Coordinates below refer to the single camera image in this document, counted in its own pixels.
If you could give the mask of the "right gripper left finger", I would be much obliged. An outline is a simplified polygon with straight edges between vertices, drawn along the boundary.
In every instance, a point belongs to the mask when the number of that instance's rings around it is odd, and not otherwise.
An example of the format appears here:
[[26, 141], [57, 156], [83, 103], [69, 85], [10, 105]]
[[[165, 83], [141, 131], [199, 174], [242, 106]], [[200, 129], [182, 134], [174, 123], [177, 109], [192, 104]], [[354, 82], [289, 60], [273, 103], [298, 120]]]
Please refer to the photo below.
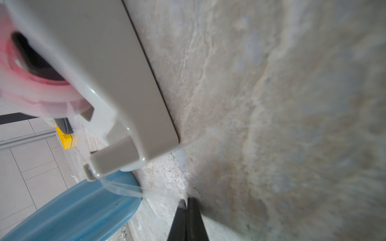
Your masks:
[[186, 241], [187, 205], [184, 199], [179, 201], [167, 241]]

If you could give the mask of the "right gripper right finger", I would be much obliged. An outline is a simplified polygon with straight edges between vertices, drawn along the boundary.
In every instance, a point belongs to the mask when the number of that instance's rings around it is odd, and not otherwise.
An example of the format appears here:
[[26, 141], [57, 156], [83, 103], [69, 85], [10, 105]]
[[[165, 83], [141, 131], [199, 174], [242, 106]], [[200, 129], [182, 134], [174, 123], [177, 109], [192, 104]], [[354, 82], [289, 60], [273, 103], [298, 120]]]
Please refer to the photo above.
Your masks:
[[188, 198], [187, 241], [209, 241], [201, 216], [199, 202], [193, 197]]

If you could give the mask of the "blue ribbed vase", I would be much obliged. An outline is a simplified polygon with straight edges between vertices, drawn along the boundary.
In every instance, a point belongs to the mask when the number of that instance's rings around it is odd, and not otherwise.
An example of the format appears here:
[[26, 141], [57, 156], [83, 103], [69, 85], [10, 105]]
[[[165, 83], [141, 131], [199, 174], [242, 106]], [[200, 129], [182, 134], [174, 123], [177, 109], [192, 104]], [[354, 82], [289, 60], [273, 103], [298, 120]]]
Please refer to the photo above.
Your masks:
[[141, 204], [138, 197], [106, 190], [84, 180], [38, 209], [3, 241], [105, 241], [124, 226]]

